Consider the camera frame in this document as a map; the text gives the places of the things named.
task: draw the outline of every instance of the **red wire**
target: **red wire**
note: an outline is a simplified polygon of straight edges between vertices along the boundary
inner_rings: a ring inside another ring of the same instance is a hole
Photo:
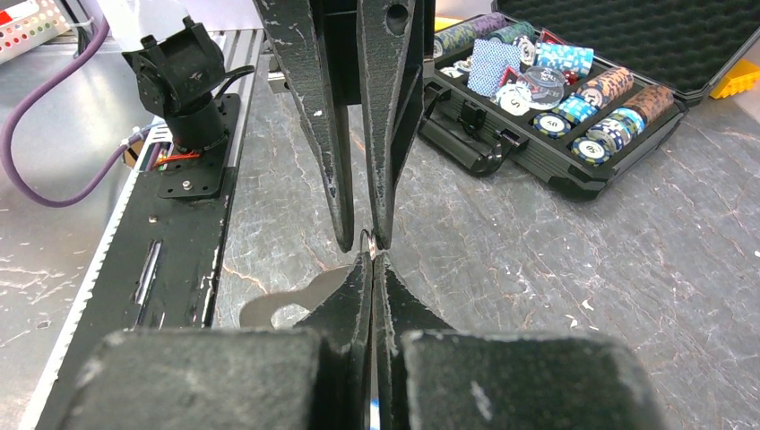
[[[172,161],[179,161],[181,159],[197,159],[200,156],[201,156],[201,154],[196,154],[194,152],[190,153],[190,154],[172,155],[172,156],[166,157],[165,159],[156,161],[156,164],[155,164],[155,166],[153,166],[153,168],[157,168],[158,166],[162,166],[162,165],[170,163]]]

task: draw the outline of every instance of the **foam lining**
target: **foam lining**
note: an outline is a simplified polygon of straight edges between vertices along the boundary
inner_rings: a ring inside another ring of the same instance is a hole
[[[760,0],[496,0],[494,6],[685,95],[709,90],[760,26]]]

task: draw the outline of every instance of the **case latch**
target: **case latch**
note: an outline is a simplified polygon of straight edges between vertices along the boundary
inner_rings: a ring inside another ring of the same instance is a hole
[[[502,144],[505,157],[511,151],[521,150],[528,144],[527,137],[520,137],[519,134],[507,129],[494,131],[494,137]]]
[[[475,103],[464,100],[457,122],[462,125],[462,129],[468,136],[479,141],[478,131],[486,123],[486,111]]]

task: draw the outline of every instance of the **blue poker chip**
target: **blue poker chip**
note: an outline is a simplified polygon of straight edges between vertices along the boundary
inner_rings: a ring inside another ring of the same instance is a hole
[[[612,111],[612,115],[615,114],[627,116],[631,121],[635,123],[635,136],[643,133],[643,129],[646,128],[646,123],[644,122],[642,116],[633,109],[629,109],[627,107],[618,107]]]
[[[573,125],[579,125],[596,115],[598,111],[591,103],[575,95],[568,97],[552,109],[553,113],[562,116]]]
[[[590,47],[572,47],[554,43],[539,43],[536,48],[536,65],[560,71],[574,72],[586,77],[592,69],[594,51]]]
[[[630,134],[631,140],[638,135],[638,125],[636,122],[623,114],[611,113],[607,116],[609,119],[614,119],[622,124],[626,128],[626,132]]]
[[[573,141],[570,151],[579,159],[586,161],[594,166],[598,166],[607,161],[612,154],[601,143],[589,139],[588,137],[579,137]]]
[[[536,129],[552,139],[559,139],[560,137],[568,134],[571,129],[571,125],[562,116],[544,112],[536,115],[533,118],[533,126]]]
[[[611,154],[622,150],[632,139],[622,123],[609,117],[589,128],[586,136],[603,144]]]

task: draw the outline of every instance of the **yellow object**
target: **yellow object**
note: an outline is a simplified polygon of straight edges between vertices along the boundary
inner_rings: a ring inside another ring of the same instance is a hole
[[[721,83],[712,90],[710,97],[713,99],[723,99],[752,90],[755,82],[760,81],[760,67],[741,59],[731,70],[721,79]]]
[[[462,20],[457,20],[456,18],[442,18],[440,16],[436,17],[436,31],[440,31],[445,29],[446,27],[451,27],[452,25],[462,22]]]

